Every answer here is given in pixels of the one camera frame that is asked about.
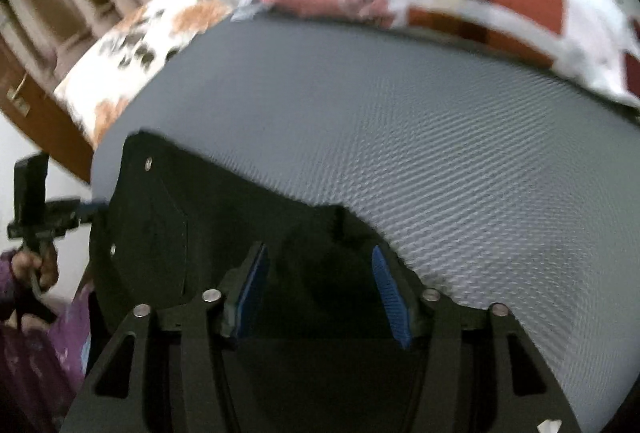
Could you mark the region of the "left hand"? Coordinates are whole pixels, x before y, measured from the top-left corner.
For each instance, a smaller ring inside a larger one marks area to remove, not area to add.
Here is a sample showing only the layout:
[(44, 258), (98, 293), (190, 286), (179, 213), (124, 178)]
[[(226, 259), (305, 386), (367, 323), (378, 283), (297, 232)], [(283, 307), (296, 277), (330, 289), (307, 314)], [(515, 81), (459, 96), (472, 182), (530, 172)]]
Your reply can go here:
[(16, 280), (29, 285), (35, 275), (40, 290), (46, 292), (58, 282), (58, 251), (52, 243), (41, 245), (39, 253), (23, 249), (14, 255), (11, 268)]

